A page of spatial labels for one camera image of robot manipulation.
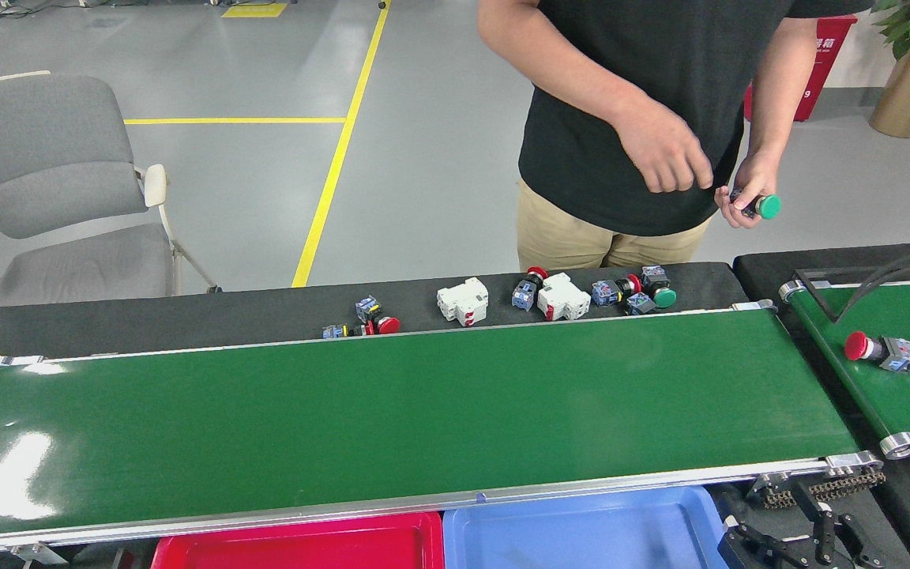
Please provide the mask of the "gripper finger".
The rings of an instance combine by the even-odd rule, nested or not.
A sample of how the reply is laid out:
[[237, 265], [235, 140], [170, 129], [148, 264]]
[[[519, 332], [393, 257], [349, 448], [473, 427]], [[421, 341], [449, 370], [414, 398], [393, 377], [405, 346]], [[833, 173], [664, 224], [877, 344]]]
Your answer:
[[853, 567], [873, 568], [873, 555], [863, 539], [864, 532], [853, 514], [820, 512], [814, 518], [814, 558], [823, 567], [834, 568], [850, 560]]
[[725, 518], [720, 555], [729, 568], [803, 568], [804, 556], [790, 541], [758, 532], [746, 522]]

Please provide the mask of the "person's left hand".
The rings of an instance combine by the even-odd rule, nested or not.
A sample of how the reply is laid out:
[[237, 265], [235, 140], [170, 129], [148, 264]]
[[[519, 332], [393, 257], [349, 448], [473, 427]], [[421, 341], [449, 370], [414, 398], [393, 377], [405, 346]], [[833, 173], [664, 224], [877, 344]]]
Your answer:
[[780, 210], [780, 199], [775, 198], [779, 180], [780, 156], [776, 153], [754, 153], [741, 163], [736, 172], [736, 198], [731, 198], [731, 188], [723, 185], [715, 191], [715, 203], [733, 229], [752, 229], [761, 220], [772, 219]]

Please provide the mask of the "person's right hand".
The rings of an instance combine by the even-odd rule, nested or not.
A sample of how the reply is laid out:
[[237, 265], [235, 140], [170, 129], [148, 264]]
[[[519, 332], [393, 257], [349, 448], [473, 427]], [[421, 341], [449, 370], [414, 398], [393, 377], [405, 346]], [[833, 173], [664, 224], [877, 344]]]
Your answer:
[[611, 120], [650, 192], [710, 190], [713, 167], [685, 120], [646, 95], [630, 95]]

